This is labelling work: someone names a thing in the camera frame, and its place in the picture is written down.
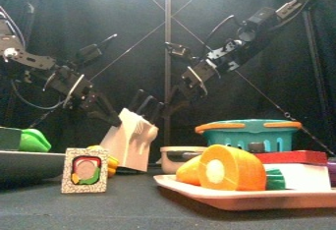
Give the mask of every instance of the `red box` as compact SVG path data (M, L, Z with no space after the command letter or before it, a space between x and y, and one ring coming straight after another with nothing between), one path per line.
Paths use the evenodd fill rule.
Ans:
M295 150L271 153L255 153L263 163L307 163L327 165L327 153L312 150Z

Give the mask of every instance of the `plastic basket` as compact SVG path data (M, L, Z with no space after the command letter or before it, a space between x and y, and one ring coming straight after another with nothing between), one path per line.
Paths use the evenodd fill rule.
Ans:
M264 143L267 151L291 151L294 132L302 128L300 122L287 120L230 120L196 127L208 145L231 144L248 150L248 144Z

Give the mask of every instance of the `orange toy food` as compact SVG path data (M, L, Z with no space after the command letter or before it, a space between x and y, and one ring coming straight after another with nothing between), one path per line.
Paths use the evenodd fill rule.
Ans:
M264 191L267 172L254 154L214 144L179 168L176 180L216 190Z
M188 160L176 171L176 180L199 186L200 178L199 178L199 164L200 164L202 156L196 156L191 160Z

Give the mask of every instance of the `white tray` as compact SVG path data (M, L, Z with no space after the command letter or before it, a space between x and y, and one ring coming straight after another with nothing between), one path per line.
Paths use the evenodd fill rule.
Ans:
M323 192L295 190L232 192L184 184L176 181L175 175L158 175L154 179L159 186L224 210L336 207L336 189Z
M63 173L66 154L0 150L0 183L42 180Z

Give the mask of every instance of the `green toy pepper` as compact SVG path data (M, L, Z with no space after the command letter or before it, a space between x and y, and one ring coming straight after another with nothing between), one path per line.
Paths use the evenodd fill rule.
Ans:
M51 144L38 129L22 130L22 141L19 151L48 152Z

